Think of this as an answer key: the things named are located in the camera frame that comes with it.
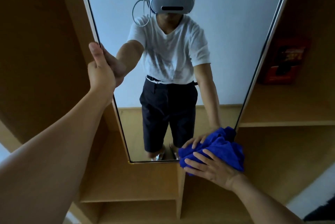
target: mirror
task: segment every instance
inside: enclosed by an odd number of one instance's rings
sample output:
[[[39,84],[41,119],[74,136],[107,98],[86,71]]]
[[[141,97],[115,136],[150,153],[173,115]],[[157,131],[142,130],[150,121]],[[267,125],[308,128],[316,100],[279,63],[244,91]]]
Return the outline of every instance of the mirror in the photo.
[[[189,139],[236,127],[281,0],[88,1],[125,64],[115,100],[131,162],[174,161]]]

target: person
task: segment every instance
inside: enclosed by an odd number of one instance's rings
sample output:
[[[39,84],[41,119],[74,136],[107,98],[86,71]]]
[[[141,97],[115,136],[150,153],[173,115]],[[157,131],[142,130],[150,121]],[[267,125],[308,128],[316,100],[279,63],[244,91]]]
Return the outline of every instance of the person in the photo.
[[[143,59],[147,76],[140,103],[144,149],[148,157],[151,160],[163,158],[163,141],[170,124],[173,136],[170,148],[179,159],[178,148],[192,142],[195,147],[221,127],[219,100],[203,29],[187,15],[154,14],[153,11],[152,14],[136,19],[127,43],[122,45],[116,57],[125,66],[121,80],[135,68],[141,57]],[[196,138],[193,135],[198,91],[194,77],[210,124],[210,131]]]
[[[61,224],[79,189],[94,135],[117,85],[118,61],[104,57],[90,43],[94,61],[88,65],[89,92],[65,116],[15,150],[0,163],[1,223]],[[211,152],[186,160],[185,171],[231,190],[241,199],[255,224],[302,221],[285,206],[255,188],[240,172]]]

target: forearm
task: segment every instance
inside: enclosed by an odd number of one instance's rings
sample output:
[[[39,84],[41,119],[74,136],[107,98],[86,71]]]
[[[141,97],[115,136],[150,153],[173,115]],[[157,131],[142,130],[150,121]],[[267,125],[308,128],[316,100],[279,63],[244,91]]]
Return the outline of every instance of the forearm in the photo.
[[[135,47],[130,43],[125,43],[116,54],[116,58],[126,66],[125,76],[131,72],[139,62],[141,56],[137,54]]]
[[[5,223],[61,223],[85,171],[105,103],[88,93],[0,164]]]
[[[203,80],[198,82],[198,84],[210,127],[213,129],[221,127],[219,98],[217,96],[216,87],[213,80]]]
[[[233,192],[240,198],[255,224],[303,223],[285,206],[255,188],[244,176],[234,181]]]

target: belt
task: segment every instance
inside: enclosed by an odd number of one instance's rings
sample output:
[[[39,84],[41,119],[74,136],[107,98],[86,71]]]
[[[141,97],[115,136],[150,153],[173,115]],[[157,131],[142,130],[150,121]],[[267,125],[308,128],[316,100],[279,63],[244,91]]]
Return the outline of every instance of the belt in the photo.
[[[156,78],[154,78],[154,77],[151,77],[151,76],[149,76],[149,75],[147,75],[147,78],[148,78],[150,81],[155,81],[155,82],[157,82],[157,83],[162,82],[161,80],[158,80],[158,79],[156,79]]]

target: neck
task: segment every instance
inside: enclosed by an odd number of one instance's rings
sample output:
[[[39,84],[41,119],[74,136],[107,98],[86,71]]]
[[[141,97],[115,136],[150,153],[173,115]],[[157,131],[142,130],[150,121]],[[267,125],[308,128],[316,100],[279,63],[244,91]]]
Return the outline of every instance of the neck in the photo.
[[[168,33],[174,31],[177,28],[177,26],[179,25],[183,15],[181,14],[175,20],[171,20],[171,21],[166,20],[163,17],[164,16],[162,16],[161,14],[156,15],[157,24],[161,28],[161,30],[163,32],[165,32],[165,34],[168,34]]]

